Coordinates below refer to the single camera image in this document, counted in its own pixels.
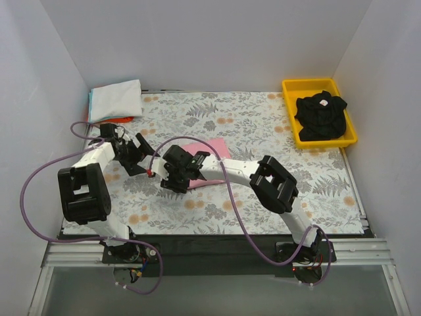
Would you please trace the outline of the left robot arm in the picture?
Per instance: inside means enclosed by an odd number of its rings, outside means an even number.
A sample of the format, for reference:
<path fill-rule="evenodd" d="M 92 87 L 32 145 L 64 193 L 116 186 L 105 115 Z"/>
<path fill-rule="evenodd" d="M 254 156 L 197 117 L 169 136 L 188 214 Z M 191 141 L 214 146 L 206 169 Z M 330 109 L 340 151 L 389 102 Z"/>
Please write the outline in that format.
<path fill-rule="evenodd" d="M 146 246 L 133 243 L 133 230 L 122 224 L 112 212 L 111 197 L 104 170 L 117 161 L 129 176 L 145 174 L 138 163 L 155 150 L 145 138 L 126 135 L 123 127 L 105 123 L 99 127 L 99 137 L 90 139 L 89 151 L 73 166 L 58 172 L 62 210 L 68 222 L 86 226 L 103 237 L 109 255 L 125 262 L 142 262 L 147 258 Z"/>

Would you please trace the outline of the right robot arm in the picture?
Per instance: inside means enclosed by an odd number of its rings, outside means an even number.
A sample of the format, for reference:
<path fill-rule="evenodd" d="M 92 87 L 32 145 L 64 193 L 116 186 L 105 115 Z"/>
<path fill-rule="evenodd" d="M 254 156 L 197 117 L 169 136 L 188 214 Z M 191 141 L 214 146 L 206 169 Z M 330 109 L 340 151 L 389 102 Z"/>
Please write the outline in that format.
<path fill-rule="evenodd" d="M 262 206 L 281 217 L 289 229 L 293 243 L 282 250 L 293 249 L 291 259 L 314 261 L 322 253 L 321 229 L 314 226 L 302 208 L 297 180 L 275 158 L 265 155 L 259 161 L 223 159 L 215 152 L 190 154 L 172 145 L 161 158 L 151 161 L 151 171 L 161 178 L 161 187 L 186 193 L 190 182 L 224 181 L 254 191 Z"/>

